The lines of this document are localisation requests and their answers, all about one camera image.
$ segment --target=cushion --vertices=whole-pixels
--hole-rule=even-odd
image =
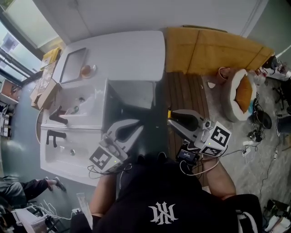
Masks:
[[[251,103],[252,87],[247,76],[244,75],[237,90],[236,90],[236,102],[240,106],[243,113],[247,111]]]

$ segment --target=person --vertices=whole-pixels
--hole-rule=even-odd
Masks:
[[[203,159],[211,194],[182,164],[160,154],[155,163],[132,165],[121,175],[117,200],[117,176],[102,176],[90,203],[93,229],[78,214],[71,232],[262,232],[259,199],[237,195],[220,161]]]
[[[291,116],[279,118],[276,130],[278,137],[280,137],[281,133],[291,133]]]
[[[13,207],[27,204],[29,200],[36,198],[46,189],[53,191],[54,185],[62,191],[66,191],[58,177],[52,180],[49,180],[48,177],[42,180],[34,179],[29,182],[0,182],[0,205],[11,212]]]

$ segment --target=sink basin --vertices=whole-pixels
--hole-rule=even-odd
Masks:
[[[62,89],[57,93],[50,109],[44,110],[41,126],[102,129],[107,85],[107,79],[100,76],[61,85]],[[67,125],[49,119],[50,114],[59,106],[62,106],[60,117],[68,120]]]
[[[53,146],[50,136],[46,144],[49,128],[41,129],[40,167],[48,172],[80,183],[96,186],[98,179],[90,179],[87,167],[92,164],[89,158],[101,140],[99,130],[53,129],[66,133],[66,139],[56,138],[57,147]]]

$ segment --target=black t-shirt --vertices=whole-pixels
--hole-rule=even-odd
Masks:
[[[261,232],[261,208],[256,196],[237,195],[222,201],[203,191],[198,179],[183,174],[176,164],[164,164],[147,169],[121,189],[102,218],[93,216],[93,232],[236,233],[236,210],[252,215]],[[71,222],[71,232],[90,231],[84,217],[76,215]]]

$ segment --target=black faucet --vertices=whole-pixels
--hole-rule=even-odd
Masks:
[[[61,138],[66,138],[66,137],[67,137],[66,133],[61,133],[61,132],[57,132],[57,131],[53,131],[53,130],[49,129],[49,130],[47,131],[47,135],[46,135],[46,144],[47,144],[47,145],[49,144],[49,137],[50,137],[50,136],[53,136],[53,144],[54,144],[54,148],[57,147],[57,144],[56,144],[56,142],[55,142],[55,138],[56,138],[56,137],[61,137]]]
[[[62,106],[60,105],[54,112],[50,115],[49,119],[63,124],[68,124],[68,120],[60,117],[60,111]]]

